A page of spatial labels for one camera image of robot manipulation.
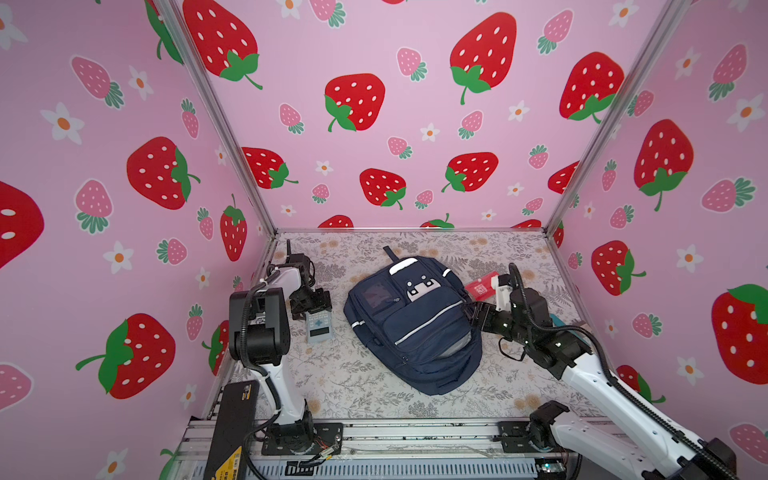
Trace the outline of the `clear tissue pack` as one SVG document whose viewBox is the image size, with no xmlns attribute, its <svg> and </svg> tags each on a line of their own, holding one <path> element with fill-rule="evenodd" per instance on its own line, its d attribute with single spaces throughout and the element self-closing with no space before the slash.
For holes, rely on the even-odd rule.
<svg viewBox="0 0 768 480">
<path fill-rule="evenodd" d="M 334 337 L 332 329 L 332 312 L 322 310 L 306 314 L 307 342 L 315 344 L 331 340 Z"/>
</svg>

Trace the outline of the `navy blue student backpack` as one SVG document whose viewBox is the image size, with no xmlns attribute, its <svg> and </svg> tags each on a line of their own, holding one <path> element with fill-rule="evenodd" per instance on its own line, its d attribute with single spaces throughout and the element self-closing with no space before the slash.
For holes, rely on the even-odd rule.
<svg viewBox="0 0 768 480">
<path fill-rule="evenodd" d="M 383 250 L 391 263 L 350 289 L 344 315 L 362 344 L 398 378 L 426 395 L 447 394 L 482 359 L 474 301 L 437 259 Z"/>
</svg>

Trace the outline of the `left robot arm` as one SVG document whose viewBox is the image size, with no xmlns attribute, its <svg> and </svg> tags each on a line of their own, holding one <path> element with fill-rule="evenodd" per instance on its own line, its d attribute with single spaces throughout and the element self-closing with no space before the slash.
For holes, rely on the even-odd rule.
<svg viewBox="0 0 768 480">
<path fill-rule="evenodd" d="M 315 286 L 314 263 L 290 244 L 283 263 L 269 265 L 249 291 L 230 296 L 230 355 L 257 375 L 273 409 L 264 427 L 265 452 L 303 454 L 315 446 L 312 414 L 286 366 L 289 321 L 303 320 L 310 332 L 326 336 L 331 312 L 330 293 Z"/>
</svg>

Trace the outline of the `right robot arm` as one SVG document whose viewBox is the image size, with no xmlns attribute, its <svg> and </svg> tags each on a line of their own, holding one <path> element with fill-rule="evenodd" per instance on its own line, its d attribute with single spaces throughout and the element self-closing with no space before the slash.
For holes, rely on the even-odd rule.
<svg viewBox="0 0 768 480">
<path fill-rule="evenodd" d="M 496 300 L 479 302 L 473 318 L 483 331 L 522 348 L 530 359 L 577 390 L 625 435 L 621 440 L 558 401 L 542 404 L 518 443 L 539 451 L 579 454 L 620 479 L 734 479 L 737 460 L 723 441 L 704 440 L 664 415 L 610 368 L 599 341 L 582 327 L 554 326 L 546 301 L 523 284 L 515 264 L 492 278 Z"/>
</svg>

